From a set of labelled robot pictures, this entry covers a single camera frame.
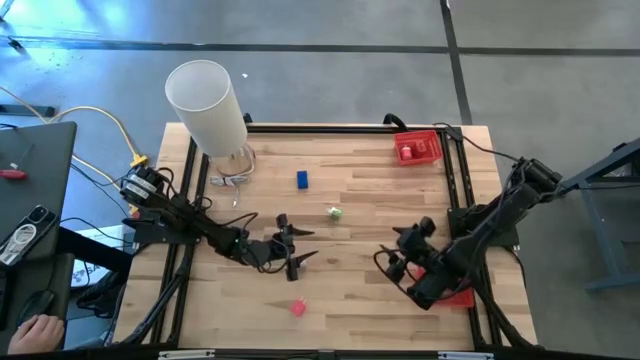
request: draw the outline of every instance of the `red container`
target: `red container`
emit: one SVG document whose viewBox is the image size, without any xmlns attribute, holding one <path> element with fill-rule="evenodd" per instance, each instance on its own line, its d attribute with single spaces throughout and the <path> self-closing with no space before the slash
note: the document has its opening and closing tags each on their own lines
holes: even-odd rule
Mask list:
<svg viewBox="0 0 640 360">
<path fill-rule="evenodd" d="M 424 274 L 424 269 L 422 267 L 416 267 L 415 270 L 411 272 L 416 279 L 419 279 Z M 442 296 L 447 296 L 451 294 L 450 290 L 442 293 Z M 471 308 L 475 304 L 475 299 L 473 298 L 473 288 L 468 288 L 463 290 L 454 296 L 439 300 L 435 302 L 435 305 L 444 305 L 444 306 L 454 306 L 454 307 L 464 307 Z"/>
<path fill-rule="evenodd" d="M 432 163 L 442 157 L 438 134 L 433 130 L 397 133 L 394 140 L 399 165 Z M 402 158 L 402 148 L 405 146 L 411 149 L 411 159 Z"/>
</svg>

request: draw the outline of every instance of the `black desk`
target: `black desk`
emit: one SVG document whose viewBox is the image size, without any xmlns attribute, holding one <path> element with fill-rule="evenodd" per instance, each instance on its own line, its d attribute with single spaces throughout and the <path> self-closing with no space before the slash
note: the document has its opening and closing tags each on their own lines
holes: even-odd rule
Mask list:
<svg viewBox="0 0 640 360">
<path fill-rule="evenodd" d="M 76 137 L 73 122 L 0 130 L 0 169 L 20 160 L 28 178 L 24 181 L 0 179 L 0 236 L 11 232 L 36 205 L 60 216 L 69 178 L 69 165 Z M 50 257 L 58 242 L 58 226 L 33 247 L 27 260 Z"/>
<path fill-rule="evenodd" d="M 8 169 L 10 163 L 20 160 L 25 150 L 33 144 L 18 164 L 28 178 L 23 181 L 0 179 L 0 236 L 4 238 L 9 234 L 36 205 L 43 205 L 60 216 L 75 134 L 76 124 L 72 122 L 0 130 L 2 169 Z M 49 315 L 61 319 L 66 317 L 75 258 L 71 254 L 53 256 L 58 233 L 59 226 L 56 224 L 29 252 L 27 261 L 21 262 L 9 275 L 13 277 L 14 286 L 9 289 L 8 309 L 3 330 L 0 331 L 0 353 L 6 353 L 9 340 L 16 330 L 16 319 L 25 300 L 33 292 L 46 289 L 49 285 L 49 290 L 56 295 Z"/>
</svg>

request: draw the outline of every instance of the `yellow cable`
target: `yellow cable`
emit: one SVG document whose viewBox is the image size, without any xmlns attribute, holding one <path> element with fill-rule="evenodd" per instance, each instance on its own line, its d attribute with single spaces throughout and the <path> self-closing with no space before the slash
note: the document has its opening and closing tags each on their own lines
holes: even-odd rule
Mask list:
<svg viewBox="0 0 640 360">
<path fill-rule="evenodd" d="M 48 124 L 51 124 L 54 121 L 60 122 L 65 115 L 67 115 L 70 112 L 76 111 L 76 110 L 93 110 L 93 111 L 97 111 L 97 112 L 99 112 L 101 114 L 104 114 L 109 119 L 113 120 L 113 122 L 115 122 L 116 125 L 118 125 L 118 128 L 120 128 L 120 132 L 122 133 L 122 136 L 124 137 L 124 140 L 127 142 L 127 146 L 129 146 L 129 150 L 131 150 L 131 155 L 133 156 L 134 160 L 137 157 L 140 157 L 140 155 L 138 155 L 136 153 L 136 151 L 133 149 L 133 145 L 131 144 L 131 140 L 129 140 L 129 135 L 124 130 L 124 127 L 122 127 L 122 124 L 120 123 L 120 120 L 116 119 L 115 116 L 109 114 L 108 112 L 106 112 L 105 110 L 102 110 L 100 108 L 93 107 L 93 106 L 76 106 L 76 107 L 73 107 L 73 108 L 71 108 L 69 110 L 65 110 L 65 111 L 59 113 L 58 115 L 52 117 L 51 119 L 49 119 Z"/>
<path fill-rule="evenodd" d="M 113 122 L 115 122 L 116 125 L 118 125 L 118 128 L 120 128 L 120 132 L 122 133 L 122 136 L 124 137 L 125 141 L 127 142 L 127 146 L 129 147 L 129 150 L 131 150 L 131 154 L 133 155 L 133 162 L 131 163 L 131 167 L 133 167 L 135 165 L 138 165 L 138 164 L 141 164 L 141 163 L 144 163 L 147 160 L 146 156 L 140 156 L 138 153 L 136 153 L 135 149 L 133 148 L 133 145 L 131 144 L 131 140 L 129 139 L 129 135 L 127 135 L 127 132 L 124 130 L 124 127 L 122 126 L 122 123 L 120 123 L 120 120 L 118 120 L 115 116 L 109 114 L 105 110 L 102 110 L 100 108 L 93 107 L 93 106 L 76 106 L 76 107 L 73 107 L 73 108 L 71 108 L 69 110 L 66 110 L 66 111 L 63 111 L 63 112 L 59 113 L 58 115 L 54 116 L 53 118 L 51 118 L 51 119 L 49 119 L 47 121 L 47 119 L 42 117 L 42 115 L 40 115 L 39 112 L 37 112 L 33 107 L 31 107 L 31 105 L 27 104 L 24 100 L 19 98 L 17 95 L 14 95 L 11 91 L 5 89 L 2 86 L 0 86 L 0 90 L 6 92 L 11 97 L 13 97 L 18 102 L 20 102 L 22 105 L 24 105 L 27 109 L 31 110 L 31 112 L 33 112 L 45 124 L 51 124 L 52 122 L 54 122 L 56 120 L 60 121 L 65 115 L 67 115 L 70 112 L 76 111 L 76 110 L 93 110 L 93 111 L 97 111 L 97 112 L 105 115 L 109 119 L 113 120 Z M 118 184 L 116 184 L 109 175 L 105 174 L 100 169 L 98 169 L 97 167 L 91 165 L 87 161 L 82 160 L 75 153 L 73 154 L 72 157 L 73 157 L 73 160 L 81 163 L 82 165 L 84 165 L 84 166 L 88 167 L 89 169 L 95 171 L 96 173 L 98 173 L 99 175 L 104 177 L 105 179 L 109 180 L 109 182 L 112 183 L 112 185 L 116 189 L 118 189 L 118 191 L 120 191 L 120 187 L 118 186 Z"/>
</svg>

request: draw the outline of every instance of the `wooden table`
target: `wooden table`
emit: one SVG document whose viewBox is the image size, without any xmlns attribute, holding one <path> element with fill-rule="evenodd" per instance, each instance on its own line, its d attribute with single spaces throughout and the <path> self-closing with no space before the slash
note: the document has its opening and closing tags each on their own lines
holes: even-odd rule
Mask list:
<svg viewBox="0 0 640 360">
<path fill-rule="evenodd" d="M 466 126 L 463 131 L 478 145 L 492 148 L 487 127 Z M 251 238 L 263 239 L 277 230 L 276 215 L 287 213 L 296 227 L 316 232 L 296 240 L 296 254 L 319 253 L 308 260 L 299 281 L 287 282 L 284 273 L 259 274 L 217 255 L 206 242 L 199 244 L 180 347 L 472 349 L 466 309 L 434 306 L 425 312 L 372 261 L 379 244 L 394 247 L 397 234 L 392 226 L 410 226 L 422 216 L 436 222 L 434 245 L 449 241 L 445 214 L 450 203 L 442 160 L 399 167 L 392 141 L 392 135 L 379 134 L 249 134 L 257 155 L 251 183 L 241 187 L 235 209 L 231 188 L 207 184 L 205 196 L 214 201 L 208 215 L 223 222 L 257 211 L 260 216 L 249 230 Z M 167 124 L 157 166 L 182 174 L 188 144 L 189 134 L 181 123 Z M 465 150 L 476 202 L 486 203 L 501 189 L 494 157 L 466 142 Z M 455 151 L 452 158 L 459 176 Z M 305 191 L 296 188 L 298 170 L 309 174 Z M 179 182 L 176 176 L 174 186 Z M 327 214 L 332 206 L 344 212 L 337 222 Z M 131 333 L 157 298 L 166 251 L 166 245 L 152 245 L 134 259 L 116 340 Z M 500 248 L 489 249 L 487 262 L 497 303 L 525 338 L 535 342 L 517 263 Z M 301 297 L 307 299 L 308 309 L 296 318 L 289 306 Z M 483 335 L 489 339 L 484 307 L 479 305 L 478 311 Z M 172 314 L 173 303 L 168 306 L 165 335 Z"/>
</svg>

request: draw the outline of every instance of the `yellow connector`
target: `yellow connector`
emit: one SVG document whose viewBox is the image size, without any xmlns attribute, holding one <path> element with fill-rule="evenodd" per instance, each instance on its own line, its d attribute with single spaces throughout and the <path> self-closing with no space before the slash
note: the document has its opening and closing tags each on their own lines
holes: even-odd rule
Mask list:
<svg viewBox="0 0 640 360">
<path fill-rule="evenodd" d="M 136 211 L 138 211 L 138 208 L 129 204 L 129 216 L 133 216 L 133 214 L 135 214 Z"/>
<path fill-rule="evenodd" d="M 131 162 L 131 167 L 136 167 L 138 165 L 144 165 L 147 163 L 147 160 L 149 160 L 149 158 L 147 157 L 147 155 L 134 155 L 133 156 L 133 161 Z"/>
</svg>

